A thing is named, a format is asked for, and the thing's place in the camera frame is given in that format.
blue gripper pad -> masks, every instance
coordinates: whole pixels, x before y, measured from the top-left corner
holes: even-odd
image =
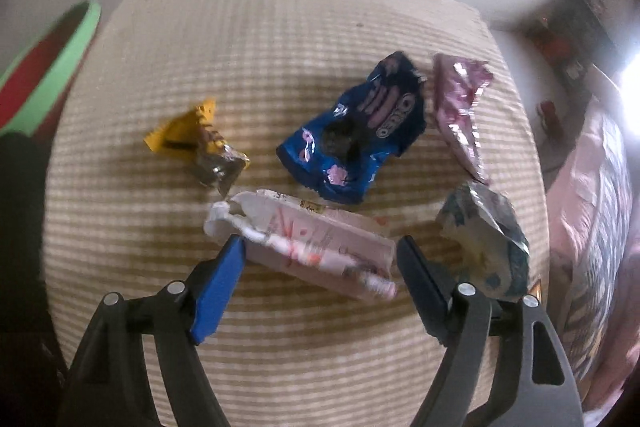
[[[244,241],[234,234],[215,259],[199,263],[187,278],[187,288],[195,299],[190,333],[196,345],[216,332],[245,260]]]

snack wrapper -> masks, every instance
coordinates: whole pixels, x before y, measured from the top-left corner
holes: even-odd
[[[438,128],[460,165],[482,183],[487,183],[488,177],[480,157],[474,107],[494,78],[485,64],[444,54],[433,57],[434,110]]]
[[[527,293],[542,302],[542,280],[538,279]]]
[[[249,158],[231,147],[213,127],[216,102],[207,99],[189,112],[158,127],[145,137],[153,152],[192,164],[191,172],[225,197]]]
[[[389,300],[396,244],[380,235],[385,230],[380,221],[272,190],[213,203],[204,224],[218,243],[231,233],[247,239],[249,261],[350,297]]]
[[[367,82],[284,140],[278,158],[324,199],[360,203],[386,158],[402,155],[424,132],[421,83],[402,52],[389,55]]]
[[[436,217],[442,236],[462,245],[465,268],[456,274],[492,298],[527,293],[529,243],[507,197],[479,182],[449,195]]]

red object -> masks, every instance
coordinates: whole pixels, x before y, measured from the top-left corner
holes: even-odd
[[[530,35],[530,38],[551,66],[560,66],[576,55],[574,47],[567,38],[556,35],[548,28],[540,28]]]
[[[14,117],[29,98],[31,91],[38,87],[40,79],[49,70],[77,27],[78,20],[64,19],[54,31],[30,51],[29,60],[23,60],[15,68],[6,84],[0,89],[0,107],[2,107],[0,127]]]
[[[538,104],[536,108],[542,121],[542,129],[549,138],[562,139],[564,137],[564,129],[556,113],[556,104],[551,100],[545,100]]]

green bowl rim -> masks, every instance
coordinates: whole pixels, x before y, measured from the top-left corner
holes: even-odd
[[[2,74],[2,77],[0,77],[0,89],[2,89],[9,77],[11,77],[18,65],[20,65],[25,58],[28,58],[36,45],[49,35],[73,10],[81,6],[86,6],[86,12],[78,24],[78,27],[56,59],[51,63],[36,88],[22,104],[22,107],[14,114],[14,117],[0,129],[0,134],[17,131],[31,136],[42,124],[49,111],[54,107],[58,98],[66,89],[71,78],[73,78],[98,27],[100,5],[96,1],[85,0],[72,6],[60,16],[47,31],[35,39],[14,58],[14,61]]]

oreo logo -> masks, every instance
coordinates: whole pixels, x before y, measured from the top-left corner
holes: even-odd
[[[386,138],[406,119],[407,115],[414,110],[415,95],[412,92],[406,93],[398,103],[393,112],[386,118],[384,123],[378,127],[376,136],[378,138]]]

